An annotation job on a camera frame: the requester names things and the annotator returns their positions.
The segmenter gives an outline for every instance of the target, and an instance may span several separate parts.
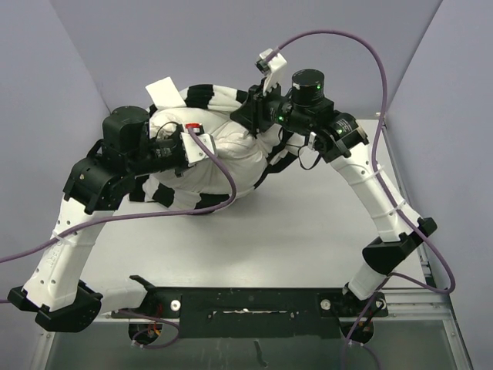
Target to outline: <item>black foot bracket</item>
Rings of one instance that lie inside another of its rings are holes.
[[[100,293],[89,289],[83,281],[79,281],[75,301],[71,305],[50,312],[49,307],[37,307],[27,298],[22,287],[16,287],[8,293],[8,301],[21,311],[37,312],[35,322],[46,331],[77,333],[87,328],[96,318],[101,309]]]

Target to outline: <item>white tag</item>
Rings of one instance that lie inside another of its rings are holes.
[[[146,90],[157,109],[186,106],[171,77],[166,77],[165,79],[147,85]]]
[[[205,160],[209,158],[207,154],[200,149],[200,146],[192,139],[189,133],[181,133],[181,137],[183,140],[183,148],[186,153],[186,160],[190,166],[193,166],[195,163],[200,162],[201,160]],[[207,147],[208,150],[212,154],[216,154],[216,146],[214,145],[214,138],[208,134],[203,133],[199,136],[200,141]]]

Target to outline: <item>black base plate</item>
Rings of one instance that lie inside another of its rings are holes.
[[[146,288],[146,300],[134,311],[152,316],[161,304],[163,318],[179,318],[181,338],[340,338],[339,318],[355,317],[365,305],[340,288]],[[324,299],[329,310],[320,305]],[[181,303],[178,312],[170,308],[173,300]]]

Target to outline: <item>gray wall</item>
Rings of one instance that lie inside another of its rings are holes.
[[[411,199],[438,222],[433,239],[457,277],[452,301],[476,370],[493,363],[492,19],[491,0],[444,0],[388,116]],[[433,271],[446,286],[436,261]]]
[[[364,36],[387,67],[390,90],[440,0],[52,0],[110,108],[146,106],[144,86],[172,76],[178,87],[216,83],[248,89],[260,81],[258,53],[315,28]],[[380,110],[381,84],[369,53],[340,37],[311,36],[284,55],[288,77],[326,74],[326,93],[359,118]]]
[[[100,135],[107,110],[48,0],[0,2],[0,256],[46,240],[71,166]],[[39,254],[0,265],[0,298]],[[40,329],[0,304],[2,369],[28,368]]]

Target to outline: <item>white circular knob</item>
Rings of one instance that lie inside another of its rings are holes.
[[[171,301],[171,311],[179,311],[179,309],[182,307],[182,304],[175,299],[174,301]]]

